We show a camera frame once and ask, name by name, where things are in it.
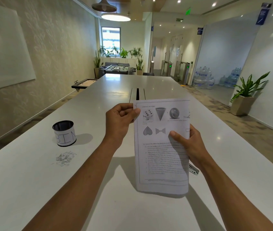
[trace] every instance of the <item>cone illustration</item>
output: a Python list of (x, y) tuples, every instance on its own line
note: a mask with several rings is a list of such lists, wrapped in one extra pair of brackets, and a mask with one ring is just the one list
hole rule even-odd
[(156, 108), (156, 111), (157, 111), (157, 114), (158, 114), (158, 117), (159, 117), (159, 120), (161, 121), (162, 117), (163, 117), (163, 114), (165, 112), (166, 108)]

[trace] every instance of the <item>whiteboard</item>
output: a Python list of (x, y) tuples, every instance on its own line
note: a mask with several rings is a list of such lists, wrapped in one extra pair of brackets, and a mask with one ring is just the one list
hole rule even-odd
[(0, 6), (0, 88), (36, 79), (15, 10)]

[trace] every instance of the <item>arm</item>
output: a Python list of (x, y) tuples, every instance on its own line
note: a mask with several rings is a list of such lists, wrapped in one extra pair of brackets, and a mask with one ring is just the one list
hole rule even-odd
[(118, 104), (106, 113), (106, 134), (102, 143), (24, 231), (82, 229), (111, 159), (127, 134), (129, 124), (139, 113), (140, 109), (133, 110), (131, 103)]
[(239, 190), (207, 152), (200, 132), (190, 125), (190, 139), (175, 131), (170, 135), (181, 143), (210, 188), (227, 231), (273, 231), (273, 223)]

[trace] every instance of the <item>patterned wallpaper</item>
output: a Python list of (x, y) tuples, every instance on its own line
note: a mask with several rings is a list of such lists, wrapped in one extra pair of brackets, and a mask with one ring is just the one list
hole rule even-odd
[(95, 18), (72, 0), (0, 0), (17, 11), (36, 80), (0, 88), (0, 136), (94, 78)]

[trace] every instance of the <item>hand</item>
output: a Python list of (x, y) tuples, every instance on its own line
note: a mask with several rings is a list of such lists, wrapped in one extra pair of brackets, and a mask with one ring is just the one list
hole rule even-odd
[(106, 131), (104, 141), (112, 144), (116, 149), (120, 147), (126, 136), (129, 124), (140, 114), (139, 108), (133, 109), (132, 103), (115, 105), (106, 112)]
[(189, 139), (185, 139), (175, 131), (171, 131), (170, 136), (185, 147), (191, 162), (200, 170), (202, 170), (204, 164), (213, 161), (211, 155), (206, 150), (200, 132), (193, 125), (190, 124)]

